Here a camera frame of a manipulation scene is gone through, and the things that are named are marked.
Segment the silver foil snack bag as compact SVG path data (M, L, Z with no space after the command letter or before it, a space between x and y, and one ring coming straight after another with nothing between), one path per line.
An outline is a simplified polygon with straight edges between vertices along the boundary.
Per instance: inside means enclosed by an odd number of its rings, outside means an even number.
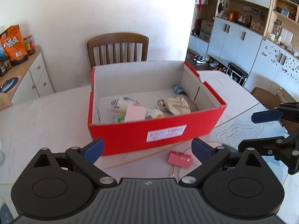
M157 106L160 111L174 116L199 111L199 107L185 95L175 95L174 98L159 99Z

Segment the brown bottle blue label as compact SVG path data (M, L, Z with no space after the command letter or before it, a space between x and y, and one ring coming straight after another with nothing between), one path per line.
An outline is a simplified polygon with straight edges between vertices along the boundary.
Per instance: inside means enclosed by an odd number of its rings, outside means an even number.
M176 95L186 95L186 92L184 91L184 89L183 89L181 86L179 86L179 85L176 85L176 86L173 88L173 90L174 90L174 93L175 93Z

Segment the white blue tissue pack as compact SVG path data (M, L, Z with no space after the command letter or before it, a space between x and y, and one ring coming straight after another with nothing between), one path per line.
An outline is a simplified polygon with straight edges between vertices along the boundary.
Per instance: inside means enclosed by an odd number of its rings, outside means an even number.
M145 120L150 120L150 119L159 119L159 118L165 118L172 116L172 114L167 113L167 112L162 112L158 109L147 109L147 114L145 116ZM124 123L125 115L118 115L114 119L114 123Z

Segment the blueberry bread package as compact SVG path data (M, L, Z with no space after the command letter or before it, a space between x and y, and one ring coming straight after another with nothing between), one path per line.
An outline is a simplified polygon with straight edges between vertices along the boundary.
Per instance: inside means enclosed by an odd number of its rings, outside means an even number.
M128 106L139 106L139 102L130 97L118 97L111 101L110 112L115 115L126 115Z

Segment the pink sticky note pad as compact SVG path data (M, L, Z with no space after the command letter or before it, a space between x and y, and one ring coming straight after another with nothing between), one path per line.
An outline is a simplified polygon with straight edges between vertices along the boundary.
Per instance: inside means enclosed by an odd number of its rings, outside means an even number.
M135 122L145 120L147 108L140 106L129 105L127 107L124 122Z

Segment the brown wooden chair right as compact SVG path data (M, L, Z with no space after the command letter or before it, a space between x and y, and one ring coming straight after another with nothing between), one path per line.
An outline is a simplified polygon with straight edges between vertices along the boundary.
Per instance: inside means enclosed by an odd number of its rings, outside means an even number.
M277 96L262 88L254 88L251 94L267 109L274 109L282 103ZM298 129L298 123L293 123L283 119L279 122L286 128L288 133L292 133Z

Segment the brown wooden chair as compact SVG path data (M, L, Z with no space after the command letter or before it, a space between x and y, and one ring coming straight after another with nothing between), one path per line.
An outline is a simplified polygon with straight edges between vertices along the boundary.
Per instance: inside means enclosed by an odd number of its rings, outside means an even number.
M146 61L149 42L147 36L129 32L109 33L92 38L87 42L90 67Z
M254 88L251 94L267 109L274 109L282 103L277 96L262 88ZM279 122L286 128L288 133L292 133L298 129L298 123L293 123L283 119Z

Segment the black shoe rack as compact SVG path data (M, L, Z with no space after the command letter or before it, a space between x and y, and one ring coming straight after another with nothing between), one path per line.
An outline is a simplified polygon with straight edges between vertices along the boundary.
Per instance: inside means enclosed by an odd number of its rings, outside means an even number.
M228 63L226 75L242 87L244 87L249 77L249 74L244 69L232 62Z

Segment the pink binder clip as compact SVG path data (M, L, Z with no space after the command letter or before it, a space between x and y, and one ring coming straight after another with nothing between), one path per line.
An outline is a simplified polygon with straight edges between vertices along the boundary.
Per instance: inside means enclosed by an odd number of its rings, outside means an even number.
M167 163L172 166L172 173L169 175L170 178L179 180L179 174L182 168L188 169L193 163L191 155L171 150L168 155Z

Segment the white sideboard cabinet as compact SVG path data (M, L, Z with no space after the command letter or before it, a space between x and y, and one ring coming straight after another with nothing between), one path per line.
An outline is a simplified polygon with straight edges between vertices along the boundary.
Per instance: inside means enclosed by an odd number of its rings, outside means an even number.
M54 93L41 46L20 65L1 77L1 106L14 106Z

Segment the red cardboard shoe box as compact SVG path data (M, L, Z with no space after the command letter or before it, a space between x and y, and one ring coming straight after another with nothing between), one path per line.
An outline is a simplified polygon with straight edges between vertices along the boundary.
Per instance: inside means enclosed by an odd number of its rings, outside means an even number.
M186 62L96 66L88 128L113 155L187 141L211 132L226 102Z

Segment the orange snack bag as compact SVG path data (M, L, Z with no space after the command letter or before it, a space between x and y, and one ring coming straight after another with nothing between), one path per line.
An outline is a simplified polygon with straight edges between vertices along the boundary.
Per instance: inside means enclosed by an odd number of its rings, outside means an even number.
M12 66L20 65L28 60L19 25L12 25L1 33L1 45Z

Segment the red lidded jar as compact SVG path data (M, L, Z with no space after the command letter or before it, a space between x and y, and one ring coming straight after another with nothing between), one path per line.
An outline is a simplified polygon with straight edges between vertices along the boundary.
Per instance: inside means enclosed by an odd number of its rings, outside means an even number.
M24 44L26 47L27 55L28 56L33 55L36 52L35 45L33 42L33 36L29 35L29 36L25 37L23 40L24 40Z

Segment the brown wooden chair behind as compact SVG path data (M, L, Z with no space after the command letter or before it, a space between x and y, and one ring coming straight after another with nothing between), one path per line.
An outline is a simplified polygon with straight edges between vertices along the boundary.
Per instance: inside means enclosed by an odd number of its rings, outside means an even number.
M149 42L147 36L129 32L109 33L92 38L87 42L90 67L146 61Z

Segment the white blue wall cabinet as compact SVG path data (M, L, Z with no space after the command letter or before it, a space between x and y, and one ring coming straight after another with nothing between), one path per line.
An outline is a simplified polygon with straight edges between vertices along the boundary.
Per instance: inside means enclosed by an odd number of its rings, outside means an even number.
M226 72L232 62L248 91L285 89L298 99L298 0L196 0L187 48Z

